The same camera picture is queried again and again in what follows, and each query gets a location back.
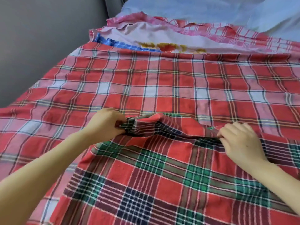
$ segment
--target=red and green plaid fabric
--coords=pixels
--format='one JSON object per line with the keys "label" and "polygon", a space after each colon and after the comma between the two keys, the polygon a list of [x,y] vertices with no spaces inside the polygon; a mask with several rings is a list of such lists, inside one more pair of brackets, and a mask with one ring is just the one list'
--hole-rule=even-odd
{"label": "red and green plaid fabric", "polygon": [[[190,117],[129,118],[79,163],[53,224],[298,224],[276,195],[229,159],[215,129]],[[263,134],[269,160],[297,176],[300,144]]]}

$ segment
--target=left hand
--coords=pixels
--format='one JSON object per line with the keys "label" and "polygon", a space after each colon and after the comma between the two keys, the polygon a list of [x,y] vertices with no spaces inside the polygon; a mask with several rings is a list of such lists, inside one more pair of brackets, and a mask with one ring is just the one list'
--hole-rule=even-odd
{"label": "left hand", "polygon": [[108,141],[125,133],[124,129],[115,128],[117,121],[126,122],[125,115],[114,108],[103,108],[91,118],[88,125],[80,132],[90,145]]}

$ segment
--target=bed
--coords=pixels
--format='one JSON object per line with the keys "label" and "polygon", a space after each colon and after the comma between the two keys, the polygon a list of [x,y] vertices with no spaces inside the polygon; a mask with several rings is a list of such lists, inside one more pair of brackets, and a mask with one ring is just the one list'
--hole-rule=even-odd
{"label": "bed", "polygon": [[28,224],[299,224],[226,156],[216,132],[233,121],[250,124],[268,159],[298,178],[300,43],[247,27],[249,11],[264,0],[227,0],[224,13],[249,9],[223,22],[221,13],[209,17],[216,0],[201,0],[202,22],[160,1],[169,9],[129,0],[107,26],[90,30],[90,42],[0,109],[0,179],[103,107],[127,116],[127,133],[80,155]]}

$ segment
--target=light blue sheet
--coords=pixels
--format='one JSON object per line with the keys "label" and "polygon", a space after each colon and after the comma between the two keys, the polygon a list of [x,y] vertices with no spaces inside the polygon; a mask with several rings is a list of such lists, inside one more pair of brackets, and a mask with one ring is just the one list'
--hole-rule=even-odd
{"label": "light blue sheet", "polygon": [[119,15],[143,11],[195,23],[228,23],[300,42],[300,0],[128,0]]}

